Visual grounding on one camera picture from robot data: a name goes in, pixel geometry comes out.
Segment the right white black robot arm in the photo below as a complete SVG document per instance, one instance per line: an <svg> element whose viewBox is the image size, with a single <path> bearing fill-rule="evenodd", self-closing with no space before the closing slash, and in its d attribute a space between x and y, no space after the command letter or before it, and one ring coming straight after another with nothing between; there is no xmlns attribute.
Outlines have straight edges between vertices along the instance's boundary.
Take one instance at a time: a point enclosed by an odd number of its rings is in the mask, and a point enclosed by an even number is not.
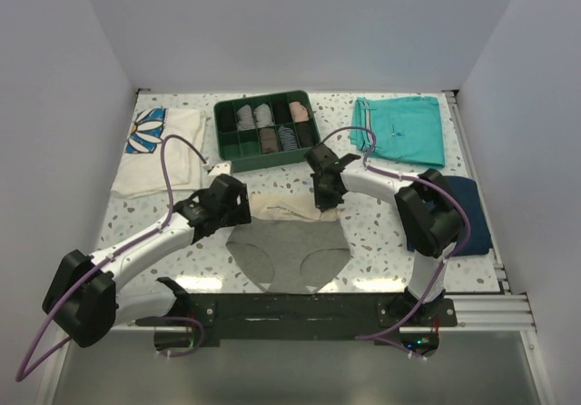
<svg viewBox="0 0 581 405"><path fill-rule="evenodd" d="M414 248L407 285L413 298L405 302L404 313L410 323L426 325L436 316L434 300L444 291L445 257L469 229L468 216L440 171L397 173L358 164L358 159L355 154L306 159L312 170L315 205L327 211L344 203L345 194L360 193L397 209L405 237Z"/></svg>

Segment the grey cream underwear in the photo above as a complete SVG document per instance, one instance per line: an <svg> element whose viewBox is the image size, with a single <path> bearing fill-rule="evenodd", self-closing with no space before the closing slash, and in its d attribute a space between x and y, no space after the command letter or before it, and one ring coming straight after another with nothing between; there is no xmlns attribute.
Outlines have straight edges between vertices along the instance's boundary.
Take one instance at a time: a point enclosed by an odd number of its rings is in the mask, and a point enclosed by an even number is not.
<svg viewBox="0 0 581 405"><path fill-rule="evenodd" d="M263 292L312 294L348 264L340 212L318 210L308 194L253 193L251 222L236 226L226 248Z"/></svg>

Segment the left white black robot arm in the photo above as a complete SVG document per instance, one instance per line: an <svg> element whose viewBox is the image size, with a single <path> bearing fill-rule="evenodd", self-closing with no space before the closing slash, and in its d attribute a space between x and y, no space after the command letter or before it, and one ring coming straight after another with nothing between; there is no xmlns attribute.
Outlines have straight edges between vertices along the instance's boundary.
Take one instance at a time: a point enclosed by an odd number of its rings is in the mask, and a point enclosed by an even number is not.
<svg viewBox="0 0 581 405"><path fill-rule="evenodd" d="M161 288L130 292L126 285L155 263L222 228L251 222L247 186L220 174L206 189L177 202L163 221L122 243L86 255L69 252L59 264L44 298L44 312L81 348L94 345L121 323L160 318L182 323L186 291L162 278Z"/></svg>

